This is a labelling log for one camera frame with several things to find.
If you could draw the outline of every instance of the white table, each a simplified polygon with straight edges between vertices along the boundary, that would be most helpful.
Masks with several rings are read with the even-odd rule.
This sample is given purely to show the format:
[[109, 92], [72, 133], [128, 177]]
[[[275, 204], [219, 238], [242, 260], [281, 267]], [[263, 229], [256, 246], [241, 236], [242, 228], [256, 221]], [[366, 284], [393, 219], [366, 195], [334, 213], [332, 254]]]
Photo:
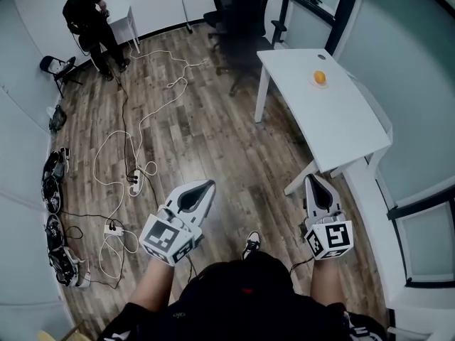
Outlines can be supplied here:
[[[272, 77], [314, 157], [286, 187], [286, 195], [299, 188], [310, 173], [338, 168], [333, 172], [336, 175], [355, 160], [390, 146], [362, 94], [324, 49], [267, 50], [257, 55], [263, 66], [255, 121], [262, 119]], [[326, 74], [326, 88], [311, 83], [316, 70]]]
[[126, 19], [129, 32], [131, 33], [131, 37], [133, 38], [134, 41], [134, 45], [136, 46], [137, 52], [140, 54], [141, 51], [139, 50], [139, 38], [137, 36], [136, 24], [134, 22], [131, 6], [122, 1], [118, 1], [115, 4], [109, 5], [108, 9], [109, 18], [107, 18], [107, 22], [110, 26], [114, 23]]

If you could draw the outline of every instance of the table leg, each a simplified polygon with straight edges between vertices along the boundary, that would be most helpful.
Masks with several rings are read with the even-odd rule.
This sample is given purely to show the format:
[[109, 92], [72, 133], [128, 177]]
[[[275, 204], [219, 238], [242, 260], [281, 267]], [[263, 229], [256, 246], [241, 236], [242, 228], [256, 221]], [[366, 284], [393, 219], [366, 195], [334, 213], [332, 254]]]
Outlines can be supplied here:
[[134, 19], [132, 20], [132, 22], [133, 22], [134, 36], [136, 37], [137, 45], [141, 45], [141, 41], [139, 40], [139, 36], [137, 35], [136, 23], [134, 22]]
[[290, 185], [288, 185], [284, 189], [284, 194], [286, 196], [290, 195], [291, 193], [295, 192], [301, 185], [304, 184], [305, 177], [308, 174], [315, 174], [316, 172], [319, 171], [318, 165], [316, 164], [316, 161], [313, 160], [310, 164], [308, 164], [305, 169], [303, 169], [302, 172], [294, 179]]
[[333, 171], [330, 172], [330, 176], [332, 178], [338, 177], [342, 172], [344, 172], [352, 163], [350, 162], [348, 164], [343, 164], [342, 166], [339, 166], [338, 168], [334, 169]]
[[259, 92], [257, 93], [255, 122], [261, 122], [262, 113], [264, 112], [267, 90], [269, 89], [270, 74], [262, 66], [261, 81], [259, 83]]
[[133, 38], [134, 45], [136, 46], [137, 53], [141, 54], [141, 51], [139, 50], [139, 46], [137, 45], [137, 42], [136, 42], [136, 36], [134, 35], [133, 27], [130, 24], [130, 22], [128, 22], [128, 28], [131, 33], [131, 37]]

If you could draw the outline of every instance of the forearm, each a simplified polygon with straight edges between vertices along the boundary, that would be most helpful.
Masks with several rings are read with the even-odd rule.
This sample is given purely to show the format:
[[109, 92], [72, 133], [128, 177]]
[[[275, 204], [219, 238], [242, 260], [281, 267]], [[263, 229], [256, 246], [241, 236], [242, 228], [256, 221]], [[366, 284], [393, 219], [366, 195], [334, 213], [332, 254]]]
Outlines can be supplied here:
[[173, 272], [173, 266], [151, 257], [147, 270], [129, 301], [152, 312], [163, 310], [171, 295]]
[[316, 302], [324, 305], [345, 302], [336, 259], [314, 262], [310, 295]]

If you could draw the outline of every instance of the person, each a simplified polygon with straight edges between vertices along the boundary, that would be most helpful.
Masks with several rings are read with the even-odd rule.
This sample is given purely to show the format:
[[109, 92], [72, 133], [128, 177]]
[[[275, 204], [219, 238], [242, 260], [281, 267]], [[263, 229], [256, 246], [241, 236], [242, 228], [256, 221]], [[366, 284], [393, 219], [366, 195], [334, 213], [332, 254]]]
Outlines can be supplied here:
[[169, 306], [173, 267], [152, 257], [98, 340], [385, 340], [372, 318], [346, 312], [336, 259], [315, 261], [311, 297], [300, 296], [259, 246], [252, 232], [242, 260], [210, 265]]
[[130, 63], [130, 59], [124, 59], [122, 50], [107, 23], [109, 11], [104, 0], [67, 0], [63, 7], [63, 15], [71, 33], [78, 34], [80, 46], [89, 51], [94, 64], [106, 80], [112, 80], [113, 76], [101, 55], [100, 43], [102, 43], [119, 66], [119, 71], [124, 72]]

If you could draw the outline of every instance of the power strip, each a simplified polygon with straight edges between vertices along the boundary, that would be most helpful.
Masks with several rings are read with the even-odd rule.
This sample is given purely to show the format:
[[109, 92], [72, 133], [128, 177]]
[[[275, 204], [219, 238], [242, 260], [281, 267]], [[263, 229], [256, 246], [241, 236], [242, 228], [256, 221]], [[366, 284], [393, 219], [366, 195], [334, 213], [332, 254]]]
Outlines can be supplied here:
[[109, 225], [105, 225], [105, 234], [123, 236], [124, 230], [122, 226], [116, 226], [115, 229], [110, 229]]
[[136, 169], [134, 171], [134, 184], [133, 184], [134, 193], [139, 193], [139, 191], [141, 190], [141, 181], [142, 181], [141, 171]]

